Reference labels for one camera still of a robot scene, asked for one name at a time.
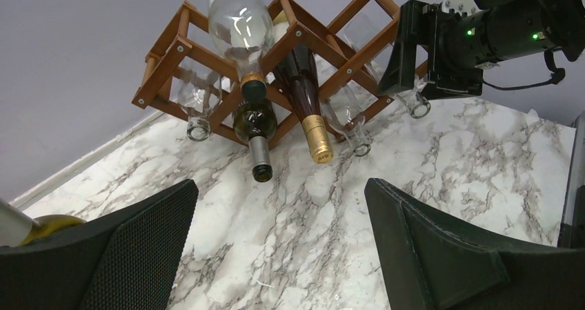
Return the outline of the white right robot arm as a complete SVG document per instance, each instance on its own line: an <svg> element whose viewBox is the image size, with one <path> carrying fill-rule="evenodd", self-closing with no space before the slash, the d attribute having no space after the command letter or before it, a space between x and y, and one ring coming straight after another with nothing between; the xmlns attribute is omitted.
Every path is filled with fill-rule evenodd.
<svg viewBox="0 0 585 310"><path fill-rule="evenodd" d="M472 0L470 10L455 3L409 0L399 24L377 95L395 95L415 86L418 46L428 49L426 99L480 96L485 68L542 53L556 85L566 75L554 52L576 61L584 51L582 0Z"/></svg>

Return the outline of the clear bottle with white label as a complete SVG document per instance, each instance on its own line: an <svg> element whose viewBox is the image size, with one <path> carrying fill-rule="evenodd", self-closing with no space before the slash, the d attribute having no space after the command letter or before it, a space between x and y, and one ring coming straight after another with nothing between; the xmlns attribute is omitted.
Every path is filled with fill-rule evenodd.
<svg viewBox="0 0 585 310"><path fill-rule="evenodd" d="M264 0L209 0L208 33L218 53L236 69L241 84L266 82L261 58L274 44Z"/></svg>

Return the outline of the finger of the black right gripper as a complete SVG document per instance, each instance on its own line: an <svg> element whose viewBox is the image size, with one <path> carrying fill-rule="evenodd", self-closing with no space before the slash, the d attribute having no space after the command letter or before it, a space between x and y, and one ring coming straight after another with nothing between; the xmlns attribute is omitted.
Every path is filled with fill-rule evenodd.
<svg viewBox="0 0 585 310"><path fill-rule="evenodd" d="M427 52L426 63L432 60L430 43L430 16L432 5L409 0L399 11L399 24L387 67L378 82L377 95L394 95L416 89L416 56L421 46Z"/></svg>

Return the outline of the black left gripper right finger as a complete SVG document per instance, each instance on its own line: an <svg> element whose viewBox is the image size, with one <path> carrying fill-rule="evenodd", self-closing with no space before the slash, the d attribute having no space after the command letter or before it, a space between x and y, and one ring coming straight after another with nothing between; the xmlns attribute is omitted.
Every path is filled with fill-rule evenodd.
<svg viewBox="0 0 585 310"><path fill-rule="evenodd" d="M584 250L525 242L385 180L364 195L392 309L583 309Z"/></svg>

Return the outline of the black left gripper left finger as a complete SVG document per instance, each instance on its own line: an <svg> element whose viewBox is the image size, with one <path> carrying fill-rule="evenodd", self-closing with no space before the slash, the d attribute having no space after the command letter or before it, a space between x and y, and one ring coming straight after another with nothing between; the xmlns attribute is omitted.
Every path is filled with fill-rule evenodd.
<svg viewBox="0 0 585 310"><path fill-rule="evenodd" d="M1 248L2 309L165 309L199 191L186 179L140 202Z"/></svg>

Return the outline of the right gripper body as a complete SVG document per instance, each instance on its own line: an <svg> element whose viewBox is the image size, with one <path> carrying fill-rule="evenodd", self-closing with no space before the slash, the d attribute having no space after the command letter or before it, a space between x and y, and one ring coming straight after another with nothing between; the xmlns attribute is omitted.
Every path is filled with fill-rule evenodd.
<svg viewBox="0 0 585 310"><path fill-rule="evenodd" d="M427 99L454 99L483 93L483 70L489 60L486 22L490 10L463 16L428 5Z"/></svg>

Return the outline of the dark green wine bottle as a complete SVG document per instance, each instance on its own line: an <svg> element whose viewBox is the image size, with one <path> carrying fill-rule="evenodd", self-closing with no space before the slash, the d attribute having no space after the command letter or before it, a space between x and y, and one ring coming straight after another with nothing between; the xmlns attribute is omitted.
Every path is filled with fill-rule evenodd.
<svg viewBox="0 0 585 310"><path fill-rule="evenodd" d="M71 215L31 218L1 199L1 246L23 246L57 231L85 223L85 220Z"/></svg>

